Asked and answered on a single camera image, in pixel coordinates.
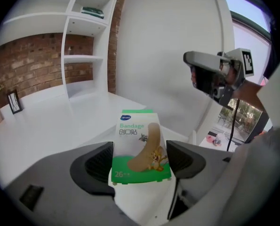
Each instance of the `white bookshelf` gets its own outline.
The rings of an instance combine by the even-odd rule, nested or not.
[[[116,0],[20,0],[0,28],[0,45],[36,34],[62,32],[61,68],[67,97],[71,100],[107,93],[108,40],[115,3]],[[81,13],[82,6],[101,9],[104,19]],[[93,37],[93,54],[64,55],[67,34]],[[69,63],[93,63],[93,80],[66,84],[64,65]]]

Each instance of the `blue logo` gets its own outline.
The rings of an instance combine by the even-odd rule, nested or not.
[[[122,115],[122,116],[121,116],[121,121],[127,121],[127,120],[129,120],[130,118],[131,118],[130,115]]]

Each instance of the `person's arm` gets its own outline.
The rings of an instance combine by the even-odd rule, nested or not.
[[[243,85],[233,92],[233,98],[243,100],[253,107],[266,112],[265,108],[263,107],[261,101],[257,96],[257,92],[260,90],[262,86],[257,85],[253,82],[245,80]]]

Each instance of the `picture frame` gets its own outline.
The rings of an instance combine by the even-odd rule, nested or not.
[[[16,89],[7,93],[7,100],[13,114],[23,110]]]

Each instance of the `white table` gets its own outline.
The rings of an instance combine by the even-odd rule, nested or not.
[[[139,103],[105,93],[73,102],[59,96],[10,116],[0,124],[1,188],[43,157],[83,145],[113,141],[122,109],[144,108]],[[162,133],[165,140],[188,140],[164,127]],[[171,181],[114,188],[117,205],[134,221],[148,226],[167,222],[175,190],[173,174]]]

